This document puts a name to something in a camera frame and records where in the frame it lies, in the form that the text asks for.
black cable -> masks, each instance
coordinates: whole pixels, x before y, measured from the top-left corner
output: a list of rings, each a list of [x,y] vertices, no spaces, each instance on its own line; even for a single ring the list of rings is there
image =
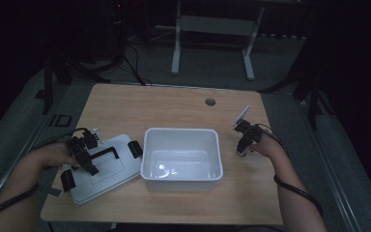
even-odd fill
[[[39,183],[36,183],[30,190],[27,190],[3,203],[0,204],[0,212],[7,209],[8,207],[12,206],[13,204],[28,198],[31,196],[37,189],[39,188]]]
[[[272,131],[271,128],[267,125],[264,125],[264,124],[257,124],[257,125],[267,128],[270,132],[267,132],[266,130],[264,130],[263,132],[266,133],[267,135],[269,135],[270,138],[275,140],[277,143],[279,143],[279,145],[282,147],[282,149],[284,149],[286,155],[289,157],[288,148],[285,146],[285,143],[279,138],[278,134],[276,134],[274,131]]]
[[[150,84],[150,86],[152,86],[153,85],[153,83],[152,83],[152,81],[151,80],[149,80],[149,79],[146,79],[146,78],[141,78],[142,80],[145,80],[145,81],[147,81],[147,82],[149,82],[149,84]]]
[[[144,81],[140,78],[140,76],[138,75],[138,73],[136,72],[136,70],[134,69],[134,67],[131,65],[130,61],[128,60],[128,58],[126,56],[124,56],[126,62],[128,63],[128,65],[130,66],[131,70],[132,70],[132,73],[134,74],[134,77],[137,79],[137,81],[145,86],[146,84],[144,83]]]
[[[137,52],[137,49],[134,48],[134,46],[130,45],[130,44],[127,44],[128,47],[130,47],[134,53],[135,53],[135,73],[138,74],[138,52]]]
[[[49,145],[49,144],[55,143],[55,142],[57,142],[59,139],[65,137],[65,136],[73,135],[73,134],[74,134],[75,132],[77,132],[77,131],[88,131],[88,130],[85,129],[85,128],[77,128],[77,129],[74,129],[74,130],[71,130],[71,131],[68,131],[68,132],[62,133],[62,134],[60,134],[60,135],[58,135],[58,136],[56,136],[56,137],[49,138],[49,139],[47,139],[46,141],[44,141],[44,142],[42,142],[42,143],[36,145],[35,147],[31,148],[31,150],[29,150],[28,153],[30,153],[30,152],[32,152],[32,151],[34,151],[34,150],[37,150],[37,149],[39,149],[39,148],[41,148],[41,147],[43,147],[43,146],[46,146],[46,145]]]
[[[318,209],[319,211],[319,214],[321,215],[321,217],[324,215],[324,212],[322,210],[322,206],[321,204],[319,204],[319,202],[313,197],[311,196],[309,193],[307,193],[306,191],[303,191],[299,188],[296,188],[294,186],[291,186],[289,184],[286,184],[286,183],[283,183],[281,180],[278,179],[278,177],[276,177],[276,175],[273,176],[273,180],[281,187],[287,189],[287,190],[290,190],[304,198],[306,198],[307,200],[309,200],[310,202],[312,202],[312,204],[315,205],[315,207]]]
[[[268,229],[271,229],[271,230],[274,230],[274,231],[283,232],[283,230],[272,227],[270,225],[247,225],[247,226],[243,226],[241,228],[238,228],[237,231],[241,232],[242,230],[247,229],[247,228],[268,228]]]
[[[53,225],[52,225],[51,222],[48,222],[47,223],[47,226],[49,227],[50,232],[55,232],[55,230],[53,229]]]
[[[126,72],[126,73],[131,73],[131,74],[133,74],[133,71],[130,71],[130,70],[126,70],[126,69],[123,69],[123,68],[120,68],[120,70],[121,70],[121,71],[124,71],[124,72]]]
[[[287,154],[287,156],[289,157],[288,155],[288,149],[286,148],[284,142],[282,142],[282,140],[273,132],[271,131],[271,128],[268,127],[267,125],[264,125],[264,124],[258,124],[260,126],[263,126],[265,128],[267,128],[268,130],[270,130],[270,132],[267,132],[266,130],[264,130],[263,132],[266,133],[267,135],[270,136],[270,138],[272,138],[273,140],[275,140],[277,143],[279,143],[279,145],[281,145],[281,147],[284,149],[285,153]],[[321,215],[321,217],[323,216],[323,209],[322,209],[322,206],[321,204],[318,202],[318,200],[316,200],[312,195],[310,195],[309,193],[299,189],[299,188],[296,188],[294,186],[291,186],[289,184],[286,184],[286,183],[283,183],[281,180],[278,179],[278,177],[276,177],[276,175],[273,176],[273,180],[281,187],[285,188],[285,189],[288,189],[304,198],[306,198],[307,200],[309,200],[310,202],[312,202],[312,204],[315,205],[315,207],[318,209],[319,211],[319,214]]]
[[[112,69],[115,70],[116,68],[120,67],[122,62],[123,62],[123,59],[114,58],[110,61],[109,64],[101,66],[101,67],[96,67],[96,68],[90,69],[90,71],[95,72],[95,73],[102,73],[102,72],[106,72],[106,71],[109,71],[109,70],[112,70]]]
[[[109,72],[105,72],[105,73],[102,73],[100,76],[106,76],[106,75],[109,75],[115,71],[117,71],[120,67],[119,66],[116,66],[114,69],[110,70]]]

hand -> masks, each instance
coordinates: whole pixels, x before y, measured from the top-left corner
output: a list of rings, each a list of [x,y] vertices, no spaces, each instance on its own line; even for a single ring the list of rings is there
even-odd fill
[[[54,143],[37,149],[26,155],[22,162],[36,166],[40,169],[44,167],[62,168],[63,164],[80,167],[76,159],[68,154],[66,143]]]
[[[272,137],[273,135],[270,134],[269,131],[264,130],[261,134],[260,141],[248,146],[249,151],[258,152],[269,159],[272,159],[275,156],[280,156],[281,154],[286,156],[284,149]]]

cable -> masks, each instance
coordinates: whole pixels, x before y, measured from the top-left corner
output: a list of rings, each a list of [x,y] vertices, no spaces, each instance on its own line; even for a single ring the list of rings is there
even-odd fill
[[[95,72],[95,73],[102,73],[102,72],[105,72],[105,71],[109,71],[111,69],[116,70],[116,69],[118,69],[120,67],[120,65],[122,64],[122,62],[123,62],[123,59],[113,58],[110,61],[109,64],[104,65],[104,66],[101,66],[101,67],[96,67],[96,68],[90,69],[90,71]]]
[[[106,76],[109,75],[115,71],[117,71],[120,68],[120,66],[115,67],[114,69],[110,70],[109,72],[102,73],[100,76]]]
[[[174,35],[175,32],[176,32],[176,30],[170,30],[169,32],[166,32],[166,33],[151,33],[150,35],[154,34],[154,35],[158,35],[158,36],[150,38],[150,42],[156,41],[160,38],[166,37],[166,36],[171,35],[171,34]],[[142,43],[142,42],[139,42],[139,41],[135,41],[134,38],[136,38],[136,37],[137,37],[137,35],[134,35],[134,36],[128,38],[128,41],[133,42],[133,43],[137,43],[137,44]]]
[[[55,230],[53,229],[53,225],[52,225],[51,222],[48,222],[47,223],[47,226],[49,227],[50,232],[55,232]]]
[[[78,129],[71,130],[71,131],[69,131],[69,132],[62,133],[62,134],[60,134],[60,135],[58,135],[58,136],[56,136],[56,137],[49,138],[49,139],[47,139],[46,141],[44,141],[44,142],[42,142],[42,143],[36,145],[35,147],[31,148],[31,149],[29,150],[28,153],[30,153],[30,152],[32,152],[32,151],[34,151],[34,150],[37,150],[37,149],[39,149],[39,148],[41,148],[41,147],[43,147],[43,146],[46,146],[46,145],[49,145],[49,144],[55,143],[55,142],[57,142],[59,139],[65,137],[65,136],[68,136],[68,135],[72,136],[72,135],[73,135],[75,132],[77,132],[77,131],[88,131],[88,130],[85,129],[85,128],[78,128]]]
[[[145,80],[145,81],[147,81],[147,82],[149,82],[149,84],[150,84],[150,86],[153,86],[153,83],[152,83],[152,81],[151,80],[149,80],[149,79],[146,79],[146,78],[141,78],[142,80]]]
[[[281,187],[287,189],[287,190],[290,190],[304,198],[306,198],[307,200],[309,200],[310,202],[312,202],[312,204],[315,205],[315,207],[318,209],[319,211],[319,214],[321,215],[321,217],[324,215],[324,212],[322,210],[322,206],[321,204],[319,204],[319,202],[312,196],[310,195],[309,193],[307,193],[306,191],[303,191],[299,188],[296,188],[294,186],[291,186],[289,184],[286,184],[286,183],[283,183],[281,180],[278,179],[278,177],[276,177],[276,175],[273,176],[273,180]]]
[[[131,70],[132,70],[132,73],[134,74],[134,77],[137,79],[137,81],[141,84],[141,85],[146,85],[143,80],[140,78],[140,76],[137,74],[137,72],[135,71],[134,67],[131,65],[130,61],[128,60],[128,58],[126,56],[124,56],[125,58],[125,61],[128,63],[128,65],[130,66]]]
[[[3,203],[0,204],[0,212],[12,206],[13,204],[30,197],[39,188],[39,183],[36,183],[30,190],[27,190]]]
[[[283,230],[280,230],[278,228],[275,228],[275,227],[272,227],[272,226],[269,226],[269,225],[247,225],[247,226],[243,226],[241,228],[238,228],[238,232],[242,232],[242,230],[244,229],[247,229],[247,228],[268,228],[270,230],[274,230],[274,231],[278,231],[278,232],[283,232]]]
[[[138,52],[137,49],[134,48],[134,46],[128,44],[128,47],[130,47],[134,53],[135,53],[135,73],[138,75]]]
[[[262,127],[265,127],[267,128],[268,130],[270,131],[266,131],[266,130],[263,130],[263,133],[266,133],[267,135],[270,136],[270,138],[272,138],[273,140],[275,140],[276,142],[279,143],[279,145],[281,145],[281,147],[284,149],[285,153],[287,154],[287,156],[289,157],[288,155],[288,149],[286,148],[285,144],[282,142],[282,140],[274,133],[271,131],[271,128],[268,127],[267,125],[263,125],[263,124],[257,124],[257,125],[260,125]],[[318,212],[319,214],[321,215],[321,217],[323,216],[324,212],[323,212],[323,209],[322,209],[322,206],[321,204],[318,202],[318,200],[316,200],[312,195],[310,195],[309,193],[307,193],[306,191],[303,191],[297,187],[294,187],[294,186],[291,186],[287,183],[284,183],[282,182],[281,180],[278,179],[278,177],[276,175],[273,176],[273,180],[281,187],[287,189],[287,190],[290,190],[304,198],[306,198],[307,200],[309,200],[310,202],[312,202],[312,204],[315,205],[315,207],[318,209]]]

white container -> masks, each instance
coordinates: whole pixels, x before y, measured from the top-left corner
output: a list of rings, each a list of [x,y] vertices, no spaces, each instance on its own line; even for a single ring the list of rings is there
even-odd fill
[[[223,174],[218,134],[207,129],[148,129],[140,174],[153,191],[212,190]]]

black clip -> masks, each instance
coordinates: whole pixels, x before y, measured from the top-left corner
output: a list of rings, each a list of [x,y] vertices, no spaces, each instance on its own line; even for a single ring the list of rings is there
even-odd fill
[[[98,169],[92,164],[90,154],[87,152],[83,139],[73,137],[67,141],[69,154],[77,160],[80,166],[89,172],[92,176],[99,173]]]
[[[66,170],[60,175],[60,180],[62,181],[63,191],[67,192],[76,187],[76,183],[74,182],[73,174],[71,170]]]
[[[135,159],[143,155],[143,149],[141,149],[140,144],[137,141],[131,141],[128,143],[128,147]]]
[[[258,143],[261,139],[261,134],[264,132],[258,124],[251,125],[244,119],[238,122],[234,130],[243,133],[243,137],[237,145],[237,155],[240,157],[246,156],[245,148],[254,141]]]

